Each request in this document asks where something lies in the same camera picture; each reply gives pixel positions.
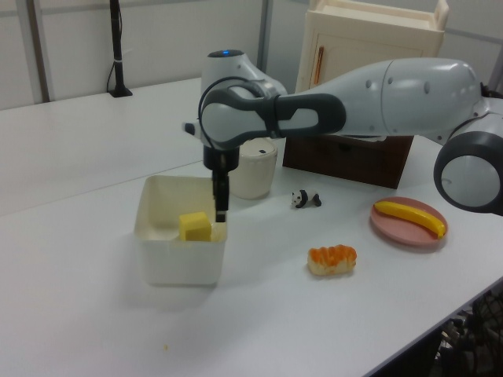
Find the butter block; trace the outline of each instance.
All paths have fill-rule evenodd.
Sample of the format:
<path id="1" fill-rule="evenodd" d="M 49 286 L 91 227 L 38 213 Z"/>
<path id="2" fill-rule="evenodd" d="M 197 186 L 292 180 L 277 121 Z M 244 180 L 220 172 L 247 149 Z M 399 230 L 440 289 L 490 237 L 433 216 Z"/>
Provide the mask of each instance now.
<path id="1" fill-rule="evenodd" d="M 211 223 L 204 212 L 181 214 L 180 239 L 184 241 L 211 241 Z"/>

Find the yellow banana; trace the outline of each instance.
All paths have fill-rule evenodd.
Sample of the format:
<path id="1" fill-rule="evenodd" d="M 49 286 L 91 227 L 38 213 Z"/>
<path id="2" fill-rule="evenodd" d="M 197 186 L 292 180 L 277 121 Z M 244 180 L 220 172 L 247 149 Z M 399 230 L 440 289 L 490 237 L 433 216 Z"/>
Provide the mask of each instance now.
<path id="1" fill-rule="evenodd" d="M 374 203 L 374 207 L 380 213 L 389 214 L 390 216 L 394 216 L 396 218 L 402 218 L 403 220 L 411 221 L 430 229 L 433 233 L 436 233 L 439 240 L 444 236 L 444 234 L 446 234 L 445 224 L 432 214 L 423 210 L 385 200 Z"/>

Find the white cup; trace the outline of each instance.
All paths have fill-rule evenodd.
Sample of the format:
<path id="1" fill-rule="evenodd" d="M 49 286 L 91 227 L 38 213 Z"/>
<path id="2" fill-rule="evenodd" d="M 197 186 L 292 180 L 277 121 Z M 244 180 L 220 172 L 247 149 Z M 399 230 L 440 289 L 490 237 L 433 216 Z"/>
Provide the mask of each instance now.
<path id="1" fill-rule="evenodd" d="M 260 199 L 273 183 L 277 148 L 268 138 L 246 141 L 240 147 L 239 166 L 229 172 L 230 192 L 242 199 Z"/>

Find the round plate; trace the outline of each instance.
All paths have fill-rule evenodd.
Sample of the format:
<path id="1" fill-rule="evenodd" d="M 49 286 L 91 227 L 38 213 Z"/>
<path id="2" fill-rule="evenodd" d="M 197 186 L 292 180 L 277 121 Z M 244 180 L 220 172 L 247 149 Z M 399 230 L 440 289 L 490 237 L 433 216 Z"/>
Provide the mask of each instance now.
<path id="1" fill-rule="evenodd" d="M 383 200 L 405 204 L 406 206 L 415 207 L 419 210 L 428 212 L 445 224 L 446 234 L 449 230 L 447 227 L 447 221 L 442 214 L 440 214 L 435 208 L 430 207 L 419 200 L 404 198 L 401 196 L 392 196 L 389 198 L 383 198 L 379 201 Z M 382 233 L 400 243 L 406 243 L 414 246 L 427 246 L 440 241 L 437 238 L 437 235 L 431 230 L 411 221 L 395 218 L 387 214 L 381 214 L 373 205 L 372 210 L 370 210 L 370 220 Z"/>

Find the panda figurine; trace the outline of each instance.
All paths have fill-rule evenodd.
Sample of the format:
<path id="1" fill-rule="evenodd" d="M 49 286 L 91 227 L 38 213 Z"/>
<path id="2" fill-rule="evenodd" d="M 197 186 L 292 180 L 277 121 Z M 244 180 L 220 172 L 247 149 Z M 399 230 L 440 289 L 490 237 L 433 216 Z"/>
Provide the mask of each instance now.
<path id="1" fill-rule="evenodd" d="M 296 208 L 304 207 L 310 200 L 313 201 L 316 207 L 321 206 L 320 196 L 314 190 L 292 192 L 292 205 L 296 206 Z"/>

